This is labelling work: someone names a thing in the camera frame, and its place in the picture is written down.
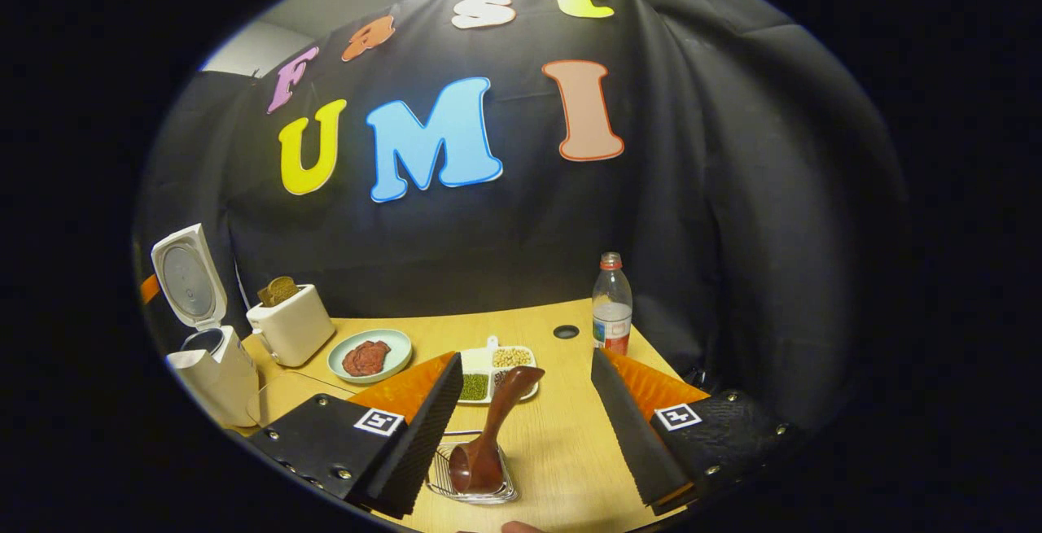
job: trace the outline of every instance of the finger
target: finger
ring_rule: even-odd
[[[504,523],[501,530],[502,533],[546,533],[546,531],[543,531],[542,529],[537,529],[526,523],[521,523],[520,521]]]

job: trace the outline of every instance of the foam letter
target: foam letter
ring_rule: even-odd
[[[429,187],[443,145],[445,166],[438,178],[446,187],[499,177],[503,163],[489,150],[482,112],[485,92],[491,84],[487,77],[468,77],[445,85],[427,126],[421,125],[401,100],[370,111],[366,124],[376,135],[376,185],[370,192],[373,202],[390,202],[405,195],[408,184],[398,177],[395,158],[401,160],[417,187]]]
[[[304,51],[300,57],[294,58],[293,61],[287,62],[282,69],[278,70],[278,84],[275,84],[275,97],[271,100],[271,106],[268,106],[268,113],[272,113],[283,103],[290,102],[290,96],[293,95],[293,92],[290,92],[290,85],[300,83],[300,78],[304,76],[304,67],[317,54],[319,54],[319,48],[312,47]]]
[[[452,18],[455,28],[476,28],[494,26],[514,21],[517,10],[506,7],[511,0],[464,0],[452,11],[460,15]]]
[[[315,192],[332,176],[332,169],[337,164],[340,113],[346,106],[347,100],[334,99],[316,111],[315,119],[319,121],[319,159],[309,170],[305,170],[300,163],[300,145],[304,129],[307,128],[307,118],[290,122],[278,133],[279,143],[282,143],[282,184],[287,192],[294,196]]]
[[[394,35],[394,27],[391,24],[394,24],[394,17],[388,15],[358,28],[358,31],[351,36],[350,45],[344,50],[344,54],[340,55],[342,61],[350,61],[364,54],[366,50],[371,50],[383,41],[390,40],[391,35]]]
[[[590,0],[557,0],[557,6],[563,14],[579,18],[604,18],[615,14],[607,6],[595,6]]]
[[[566,59],[547,62],[543,73],[557,82],[565,104],[568,133],[560,147],[562,157],[569,161],[601,161],[621,155],[624,145],[612,132],[600,87],[600,78],[607,76],[606,68],[599,62]]]

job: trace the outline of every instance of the red bottle cap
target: red bottle cap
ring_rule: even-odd
[[[614,271],[622,269],[622,257],[620,257],[619,252],[604,252],[600,255],[600,270],[602,271]]]

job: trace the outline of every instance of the plastic bottle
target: plastic bottle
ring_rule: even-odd
[[[600,255],[600,276],[593,285],[594,348],[625,356],[632,319],[634,295],[622,274],[622,257],[618,252],[604,252]]]

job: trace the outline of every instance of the plate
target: plate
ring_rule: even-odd
[[[388,355],[384,356],[383,370],[379,371],[379,373],[368,377],[352,377],[344,370],[344,356],[347,355],[347,352],[358,348],[358,345],[362,345],[365,340],[372,340],[374,342],[380,340],[391,348],[391,352],[388,352]],[[412,358],[413,342],[405,333],[401,333],[399,330],[368,330],[368,332],[355,333],[353,336],[346,337],[345,340],[336,345],[329,352],[326,362],[332,374],[343,378],[345,381],[357,385],[368,385],[382,381],[383,378],[388,378],[401,371]]]

